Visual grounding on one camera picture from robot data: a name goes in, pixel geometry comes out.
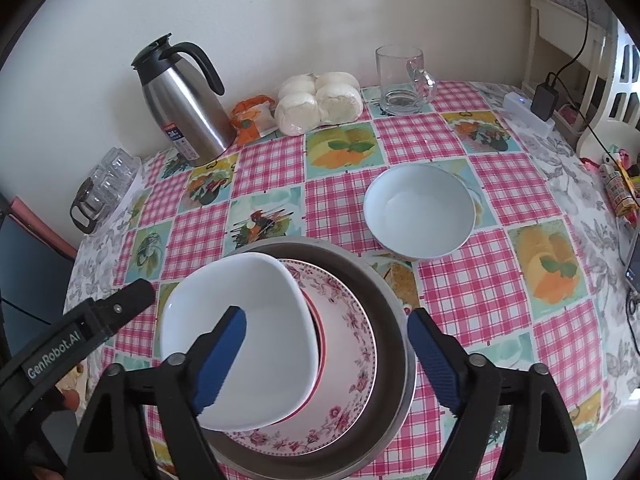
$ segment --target floral plate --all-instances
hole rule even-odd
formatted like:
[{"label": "floral plate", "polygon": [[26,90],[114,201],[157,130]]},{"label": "floral plate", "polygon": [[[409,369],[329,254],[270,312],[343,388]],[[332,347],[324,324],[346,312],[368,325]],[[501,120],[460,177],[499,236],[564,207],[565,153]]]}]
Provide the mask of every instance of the floral plate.
[{"label": "floral plate", "polygon": [[369,400],[376,378],[376,343],[360,302],[335,276],[298,260],[280,260],[315,305],[325,338],[325,362],[308,403],[286,420],[227,435],[254,451],[297,456],[343,436]]}]

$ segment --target glass cup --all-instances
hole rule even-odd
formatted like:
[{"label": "glass cup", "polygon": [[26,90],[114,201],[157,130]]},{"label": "glass cup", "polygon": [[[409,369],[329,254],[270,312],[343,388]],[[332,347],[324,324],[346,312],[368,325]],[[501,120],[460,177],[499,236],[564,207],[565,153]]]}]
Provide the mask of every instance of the glass cup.
[{"label": "glass cup", "polygon": [[100,213],[109,206],[109,200],[94,187],[92,182],[85,181],[81,187],[82,191],[79,193],[78,203],[80,209],[84,212],[85,216],[91,220],[96,220],[100,216]]},{"label": "glass cup", "polygon": [[102,158],[101,164],[126,182],[133,180],[138,172],[136,160],[121,148],[111,148]]},{"label": "glass cup", "polygon": [[110,202],[117,204],[127,192],[129,182],[107,171],[100,180],[94,181],[94,186],[105,197],[109,197]]},{"label": "glass cup", "polygon": [[414,46],[385,45],[376,50],[380,108],[410,115],[433,101],[437,82],[424,69],[424,54]]}]

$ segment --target stacked dishes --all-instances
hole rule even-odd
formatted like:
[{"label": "stacked dishes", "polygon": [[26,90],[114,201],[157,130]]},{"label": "stacked dishes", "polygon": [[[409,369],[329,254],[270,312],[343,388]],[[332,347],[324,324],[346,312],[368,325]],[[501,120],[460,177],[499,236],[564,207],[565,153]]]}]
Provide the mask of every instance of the stacked dishes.
[{"label": "stacked dishes", "polygon": [[297,456],[335,442],[360,416],[376,377],[376,344],[364,309],[340,280],[306,262],[280,261],[318,313],[318,387],[286,420],[229,437],[257,452]]},{"label": "stacked dishes", "polygon": [[[344,478],[382,452],[404,422],[413,398],[415,356],[406,341],[406,319],[398,300],[373,269],[323,240],[272,238],[237,252],[244,254],[229,256],[221,262],[260,253],[280,261],[280,267],[296,283],[304,310],[313,320],[311,347],[316,350],[318,363],[312,369],[310,382],[308,376],[300,381],[310,387],[308,396],[297,398],[289,405],[288,413],[275,419],[276,422],[251,429],[238,424],[236,427],[242,426],[241,429],[230,430],[229,424],[213,426],[198,418],[205,436],[220,462],[251,478]],[[248,272],[242,275],[253,279]],[[281,288],[289,285],[280,282]],[[252,322],[250,309],[246,311],[245,343]],[[300,308],[295,311],[295,318],[304,317]],[[170,353],[164,344],[165,326],[171,331],[164,316],[163,357]],[[200,331],[205,330],[202,324]],[[270,330],[272,342],[281,334],[285,337],[286,332],[284,326],[264,324],[261,330]],[[289,346],[290,353],[297,351],[299,348]],[[240,358],[241,353],[234,367],[242,364]],[[234,387],[230,384],[233,372],[234,368],[220,396],[228,386]],[[292,378],[279,380],[283,394],[289,381],[296,384]],[[259,383],[254,384],[254,392],[260,392]]]},{"label": "stacked dishes", "polygon": [[[244,286],[247,276],[252,286]],[[198,416],[208,430],[280,421],[307,402],[318,377],[319,348],[305,298],[283,265],[258,253],[212,262],[175,287],[162,314],[162,359],[186,353],[230,305],[244,310],[246,336],[216,402]]]}]

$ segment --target dining table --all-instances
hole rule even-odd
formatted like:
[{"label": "dining table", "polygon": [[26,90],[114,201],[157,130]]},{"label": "dining table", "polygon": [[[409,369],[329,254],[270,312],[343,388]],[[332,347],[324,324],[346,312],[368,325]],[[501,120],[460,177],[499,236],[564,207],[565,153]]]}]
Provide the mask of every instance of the dining table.
[{"label": "dining table", "polygon": [[[161,362],[162,310],[181,280],[255,240],[295,235],[361,257],[390,285],[398,308],[425,307],[468,352],[502,367],[547,364],[584,442],[640,384],[616,217],[597,173],[556,129],[540,134],[503,109],[511,91],[519,89],[440,81],[431,103],[392,116],[381,109],[378,88],[363,88],[364,111],[350,124],[295,137],[276,131],[200,168],[175,148],[149,157],[133,199],[99,234],[84,237],[72,271],[65,311],[137,278],[156,290],[151,307],[87,358],[81,409],[110,363]],[[367,228],[367,187],[408,162],[448,171],[474,200],[475,228],[451,254],[408,261]],[[250,283],[239,276],[239,286]],[[145,416],[159,466],[175,473],[158,412],[147,408]],[[508,406],[498,410],[478,478],[493,474],[508,416]],[[425,478],[454,424],[418,367],[398,434],[352,476]]]}]

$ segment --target screw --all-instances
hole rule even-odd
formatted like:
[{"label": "screw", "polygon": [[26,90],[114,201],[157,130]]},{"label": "screw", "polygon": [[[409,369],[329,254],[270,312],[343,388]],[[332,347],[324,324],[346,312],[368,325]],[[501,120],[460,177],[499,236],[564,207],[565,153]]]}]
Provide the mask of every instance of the screw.
[{"label": "screw", "polygon": [[171,366],[179,366],[181,365],[184,360],[186,359],[186,356],[180,352],[176,352],[175,354],[171,354],[166,361],[171,365]]},{"label": "screw", "polygon": [[547,375],[549,368],[544,363],[536,363],[533,365],[533,371],[540,375]]},{"label": "screw", "polygon": [[482,354],[471,354],[469,356],[469,362],[473,366],[482,367],[486,364],[486,357],[484,357]]},{"label": "screw", "polygon": [[114,376],[119,374],[124,368],[120,363],[113,363],[107,366],[107,369],[104,371],[108,376]]}]

